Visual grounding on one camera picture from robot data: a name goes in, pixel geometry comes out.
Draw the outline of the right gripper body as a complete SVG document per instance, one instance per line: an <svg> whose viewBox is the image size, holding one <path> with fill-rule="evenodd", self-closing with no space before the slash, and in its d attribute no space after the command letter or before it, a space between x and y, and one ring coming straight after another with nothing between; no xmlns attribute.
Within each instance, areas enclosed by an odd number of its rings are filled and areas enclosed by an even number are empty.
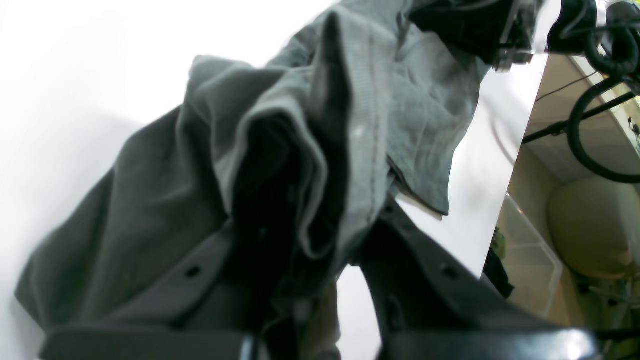
<svg viewBox="0 0 640 360"><path fill-rule="evenodd" d="M541 0L416 0L409 20L507 73L531 63Z"/></svg>

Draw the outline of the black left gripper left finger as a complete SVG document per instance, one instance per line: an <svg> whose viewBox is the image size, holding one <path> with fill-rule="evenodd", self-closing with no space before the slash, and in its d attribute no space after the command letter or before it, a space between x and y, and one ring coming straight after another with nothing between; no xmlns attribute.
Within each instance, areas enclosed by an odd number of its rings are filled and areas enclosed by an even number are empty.
<svg viewBox="0 0 640 360"><path fill-rule="evenodd" d="M178 330L221 278L239 244L233 225L207 237L149 289L103 319L58 326L42 360L258 360L261 342L234 330Z"/></svg>

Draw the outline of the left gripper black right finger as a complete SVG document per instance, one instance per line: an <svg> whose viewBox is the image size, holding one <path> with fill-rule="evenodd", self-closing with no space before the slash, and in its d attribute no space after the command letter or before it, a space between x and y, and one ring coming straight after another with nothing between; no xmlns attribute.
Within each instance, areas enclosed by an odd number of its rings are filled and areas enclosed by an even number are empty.
<svg viewBox="0 0 640 360"><path fill-rule="evenodd" d="M379 360L599 360L594 335L508 303L388 198L358 264L381 334Z"/></svg>

